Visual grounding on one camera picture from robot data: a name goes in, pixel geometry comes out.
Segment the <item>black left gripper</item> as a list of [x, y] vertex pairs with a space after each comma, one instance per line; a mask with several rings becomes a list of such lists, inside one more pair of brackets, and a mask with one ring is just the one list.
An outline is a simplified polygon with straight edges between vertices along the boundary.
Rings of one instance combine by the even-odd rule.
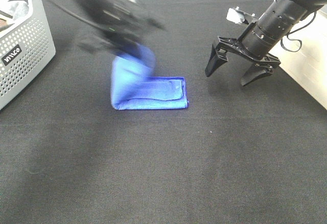
[[138, 52], [136, 45], [154, 30], [165, 30], [161, 18], [144, 4], [81, 4], [88, 22], [96, 29], [83, 36], [79, 47], [93, 52], [102, 48], [127, 53]]

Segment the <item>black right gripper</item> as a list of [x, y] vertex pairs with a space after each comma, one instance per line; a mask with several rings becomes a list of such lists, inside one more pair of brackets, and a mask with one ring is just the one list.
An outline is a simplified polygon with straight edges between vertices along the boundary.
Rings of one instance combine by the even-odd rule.
[[228, 62], [227, 53], [234, 53], [252, 62], [252, 66], [241, 78], [242, 86], [269, 77], [281, 63], [277, 57], [269, 53], [280, 39], [279, 24], [265, 23], [261, 20], [250, 23], [238, 38], [218, 36], [216, 46], [212, 45], [205, 75], [210, 77], [220, 66]]

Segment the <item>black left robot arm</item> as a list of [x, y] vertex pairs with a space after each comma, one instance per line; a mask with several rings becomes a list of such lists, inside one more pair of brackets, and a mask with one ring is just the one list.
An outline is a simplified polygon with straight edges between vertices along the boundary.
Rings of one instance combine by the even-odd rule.
[[164, 30], [141, 0], [76, 0], [88, 19], [65, 7], [63, 11], [95, 28], [99, 40], [113, 49], [137, 53], [137, 45], [153, 30]]

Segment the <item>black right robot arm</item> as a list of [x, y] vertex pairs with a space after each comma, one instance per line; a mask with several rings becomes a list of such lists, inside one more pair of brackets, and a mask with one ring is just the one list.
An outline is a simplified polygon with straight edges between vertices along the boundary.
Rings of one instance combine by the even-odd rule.
[[241, 78], [243, 86], [271, 76], [281, 62], [269, 53], [270, 50], [283, 37], [292, 34], [292, 28], [299, 21], [315, 14], [324, 5], [326, 0], [274, 0], [259, 18], [239, 8], [230, 8], [227, 19], [247, 27], [238, 38], [218, 36], [215, 39], [205, 68], [206, 76], [211, 76], [228, 62], [227, 53], [237, 54], [252, 62], [252, 66]]

